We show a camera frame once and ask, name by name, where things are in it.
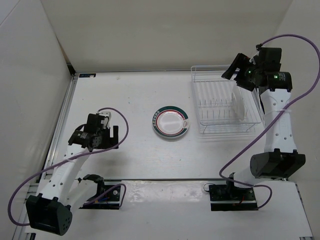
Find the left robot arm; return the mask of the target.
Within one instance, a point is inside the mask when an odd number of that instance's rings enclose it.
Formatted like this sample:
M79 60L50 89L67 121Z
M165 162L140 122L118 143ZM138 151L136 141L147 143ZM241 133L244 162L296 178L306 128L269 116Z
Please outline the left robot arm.
M32 229L63 236L71 226L76 210L106 195L102 176L77 175L95 150L107 150L119 143L119 127L110 127L111 113L90 113L85 124L77 127L68 140L66 162L57 166L48 183L26 200Z

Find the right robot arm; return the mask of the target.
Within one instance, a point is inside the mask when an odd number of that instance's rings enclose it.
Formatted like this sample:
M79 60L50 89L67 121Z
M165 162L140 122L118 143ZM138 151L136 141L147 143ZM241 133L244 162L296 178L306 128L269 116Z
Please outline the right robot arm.
M229 176L232 182L224 193L230 200L238 199L243 188L258 185L264 180L292 176L306 162L294 141L290 103L293 89L292 76L281 71L282 49L262 47L253 58L238 53L222 74L233 78L236 85L248 91L258 91L265 126L265 146L262 153L251 157L249 167Z

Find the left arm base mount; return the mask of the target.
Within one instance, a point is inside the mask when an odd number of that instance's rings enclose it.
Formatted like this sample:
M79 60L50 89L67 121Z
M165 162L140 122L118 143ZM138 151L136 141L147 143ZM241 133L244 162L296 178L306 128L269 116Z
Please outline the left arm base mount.
M122 182L101 182L96 195L89 198L80 209L119 210L124 202L127 186Z

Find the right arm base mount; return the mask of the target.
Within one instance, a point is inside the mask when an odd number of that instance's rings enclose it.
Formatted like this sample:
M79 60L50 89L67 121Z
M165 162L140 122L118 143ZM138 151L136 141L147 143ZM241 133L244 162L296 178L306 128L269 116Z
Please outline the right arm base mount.
M212 212L257 211L258 204L253 188L236 187L233 182L205 183Z

